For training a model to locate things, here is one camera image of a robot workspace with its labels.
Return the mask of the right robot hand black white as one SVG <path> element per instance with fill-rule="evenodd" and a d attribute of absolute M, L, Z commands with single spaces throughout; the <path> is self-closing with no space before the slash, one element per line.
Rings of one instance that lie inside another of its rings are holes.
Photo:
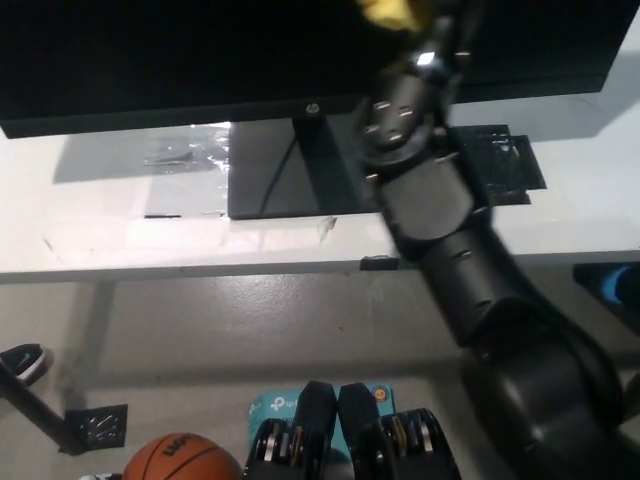
<path fill-rule="evenodd" d="M 412 51 L 434 53 L 437 58 L 450 60 L 471 45 L 485 2 L 410 1 L 409 7 L 419 27 L 412 41 Z"/>

